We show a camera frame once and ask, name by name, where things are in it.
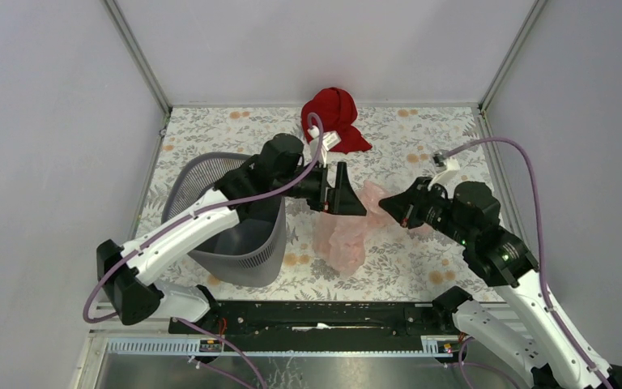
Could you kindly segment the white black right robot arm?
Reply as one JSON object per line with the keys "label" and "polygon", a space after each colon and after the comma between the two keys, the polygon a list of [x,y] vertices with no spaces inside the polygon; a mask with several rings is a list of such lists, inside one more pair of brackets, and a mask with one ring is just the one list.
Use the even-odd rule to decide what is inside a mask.
{"label": "white black right robot arm", "polygon": [[504,299],[530,337],[485,312],[459,287],[437,298],[432,323],[439,332],[458,329],[472,336],[532,388],[622,388],[622,366],[591,348],[552,294],[542,290],[538,261],[501,226],[501,205],[485,183],[459,184],[449,198],[443,186],[419,177],[379,205],[405,228],[428,224],[461,244],[468,267]]}

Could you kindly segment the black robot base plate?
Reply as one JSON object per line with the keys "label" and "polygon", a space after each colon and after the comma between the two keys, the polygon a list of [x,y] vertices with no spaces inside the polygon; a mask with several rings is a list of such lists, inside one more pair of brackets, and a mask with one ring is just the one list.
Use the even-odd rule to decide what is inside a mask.
{"label": "black robot base plate", "polygon": [[399,335],[457,335],[430,303],[403,301],[220,301],[196,322],[216,335],[316,327],[388,329]]}

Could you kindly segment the pink plastic trash bag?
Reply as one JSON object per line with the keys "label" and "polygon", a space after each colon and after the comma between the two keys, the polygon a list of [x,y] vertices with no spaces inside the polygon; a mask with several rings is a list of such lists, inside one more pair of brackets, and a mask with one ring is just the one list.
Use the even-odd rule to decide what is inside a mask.
{"label": "pink plastic trash bag", "polygon": [[366,180],[358,193],[367,210],[366,216],[320,214],[314,227],[315,253],[341,276],[353,275],[364,264],[366,241],[396,225],[378,205],[381,199],[390,196],[388,190]]}

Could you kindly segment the grey mesh trash bin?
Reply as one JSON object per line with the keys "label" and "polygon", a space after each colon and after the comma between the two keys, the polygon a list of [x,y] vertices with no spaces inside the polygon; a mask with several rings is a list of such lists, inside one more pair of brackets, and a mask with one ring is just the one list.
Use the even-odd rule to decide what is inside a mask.
{"label": "grey mesh trash bin", "polygon": [[[245,154],[209,152],[192,159],[173,184],[161,222],[184,211],[248,158]],[[277,196],[252,205],[256,210],[253,217],[215,235],[188,255],[223,282],[262,288],[273,283],[282,267],[287,238],[285,202]]]}

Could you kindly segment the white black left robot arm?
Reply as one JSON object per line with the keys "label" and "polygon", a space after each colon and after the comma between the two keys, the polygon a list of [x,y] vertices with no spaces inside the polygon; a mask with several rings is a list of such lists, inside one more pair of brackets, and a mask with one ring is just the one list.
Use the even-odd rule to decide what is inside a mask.
{"label": "white black left robot arm", "polygon": [[201,333],[216,328],[215,299],[202,286],[186,288],[160,280],[164,271],[210,238],[250,218],[259,202],[285,196],[304,199],[309,208],[337,216],[365,216],[367,211],[351,188],[347,166],[337,165],[335,182],[315,155],[300,164],[304,145],[290,134],[277,134],[241,166],[226,172],[192,205],[139,239],[116,244],[107,240],[96,249],[99,281],[113,316],[126,326],[148,318],[178,318]]}

